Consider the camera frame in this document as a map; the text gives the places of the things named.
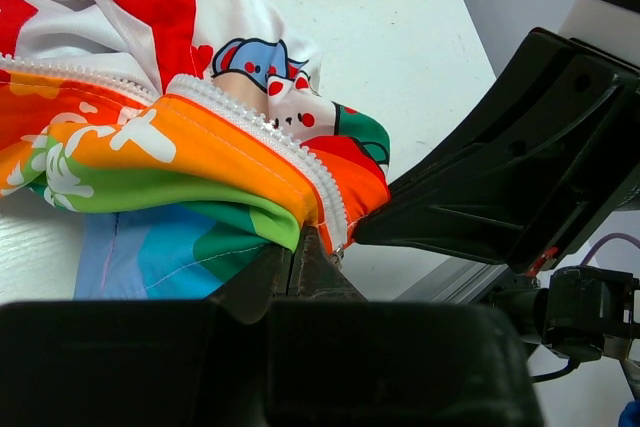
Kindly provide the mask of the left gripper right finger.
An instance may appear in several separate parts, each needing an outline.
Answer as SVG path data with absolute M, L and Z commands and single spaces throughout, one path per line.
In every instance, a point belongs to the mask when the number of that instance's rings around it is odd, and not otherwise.
M 310 300 L 365 301 L 341 272 L 341 254 L 327 253 L 317 228 L 305 226 L 293 254 L 287 296 Z

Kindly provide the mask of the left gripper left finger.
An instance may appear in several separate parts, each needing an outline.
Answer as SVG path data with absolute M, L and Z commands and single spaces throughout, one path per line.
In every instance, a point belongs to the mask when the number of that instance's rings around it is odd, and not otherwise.
M 207 299 L 236 321 L 251 325 L 262 319 L 271 302 L 288 289 L 293 254 L 277 246 L 264 247 L 256 258 Z

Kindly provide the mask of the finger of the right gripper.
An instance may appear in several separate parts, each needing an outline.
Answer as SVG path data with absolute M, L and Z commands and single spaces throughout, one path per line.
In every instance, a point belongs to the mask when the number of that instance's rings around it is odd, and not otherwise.
M 518 274 L 550 269 L 612 212 L 638 208 L 638 142 L 638 66 L 534 29 L 354 238 Z

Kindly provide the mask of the colourful children's zip jacket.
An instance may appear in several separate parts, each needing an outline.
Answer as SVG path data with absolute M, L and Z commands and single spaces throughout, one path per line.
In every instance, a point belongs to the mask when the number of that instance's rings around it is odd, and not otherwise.
M 200 299 L 304 227 L 348 247 L 390 140 L 266 0 L 1 0 L 1 193 L 86 219 L 79 299 Z

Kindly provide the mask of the aluminium front rail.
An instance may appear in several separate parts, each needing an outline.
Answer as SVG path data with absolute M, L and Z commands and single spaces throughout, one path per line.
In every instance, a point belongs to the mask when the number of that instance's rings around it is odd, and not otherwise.
M 450 258 L 401 293 L 396 301 L 474 303 L 484 298 L 510 273 L 506 265 Z

